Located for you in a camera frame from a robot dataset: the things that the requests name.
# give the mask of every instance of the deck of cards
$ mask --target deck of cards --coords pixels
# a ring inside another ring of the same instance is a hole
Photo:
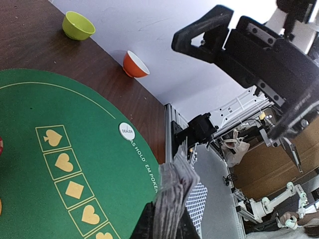
[[[175,239],[186,200],[199,182],[187,161],[187,141],[179,148],[173,163],[159,166],[161,189],[155,199],[153,239]]]

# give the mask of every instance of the green bowl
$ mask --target green bowl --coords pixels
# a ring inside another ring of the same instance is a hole
[[[74,11],[65,14],[62,28],[73,40],[83,41],[95,33],[94,25],[84,16]]]

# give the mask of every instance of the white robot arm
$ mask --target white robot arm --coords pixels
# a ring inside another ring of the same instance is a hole
[[[297,213],[299,214],[299,218],[302,219],[306,214],[305,207],[308,204],[307,195],[299,184],[294,185],[292,182],[287,183],[287,189],[284,193],[282,193],[281,195],[279,195],[271,201],[267,197],[263,198],[261,201],[258,202],[256,202],[254,199],[250,199],[249,204],[252,209],[252,214],[247,211],[247,206],[244,201],[239,202],[239,206],[242,209],[242,211],[240,211],[240,215],[244,216],[244,218],[247,220],[262,223],[262,218],[264,216],[272,213],[276,206],[278,206],[279,204],[281,204],[282,202],[296,194],[299,195],[299,208]],[[297,219],[291,220],[291,222],[289,221],[287,223],[288,224],[284,226],[293,229],[297,228]]]
[[[306,214],[312,214],[312,213],[318,212],[319,200],[316,201],[314,204],[307,207],[302,207],[303,203],[304,203],[304,200],[299,200],[299,209],[297,212],[299,214],[299,218],[302,219]],[[288,227],[295,230],[298,227],[297,218],[295,216],[292,216],[292,218],[286,220],[285,225],[282,225],[282,223],[280,222],[278,218],[276,218],[276,220],[277,220],[277,225],[279,228]]]

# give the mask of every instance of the heart symbol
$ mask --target heart symbol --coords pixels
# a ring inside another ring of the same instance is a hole
[[[110,233],[97,233],[95,239],[113,239],[113,237]]]
[[[88,224],[96,225],[100,222],[100,217],[97,214],[94,214],[94,207],[88,205],[83,210],[82,221]]]
[[[48,129],[46,131],[46,136],[43,137],[44,138],[44,142],[49,141],[49,144],[52,147],[56,147],[59,145],[62,136],[59,135],[57,132],[55,132],[54,130]]]
[[[65,172],[72,172],[73,164],[69,162],[70,157],[66,153],[59,155],[58,159],[55,162],[55,166]]]

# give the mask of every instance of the white wall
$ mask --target white wall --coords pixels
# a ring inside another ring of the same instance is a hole
[[[125,51],[136,53],[151,72],[138,81],[188,120],[244,90],[215,65],[174,52],[170,47],[174,33],[217,4],[235,10],[232,28],[242,15],[263,23],[276,9],[275,0],[50,1],[62,12],[73,10],[89,18],[97,30],[92,38],[120,64]]]

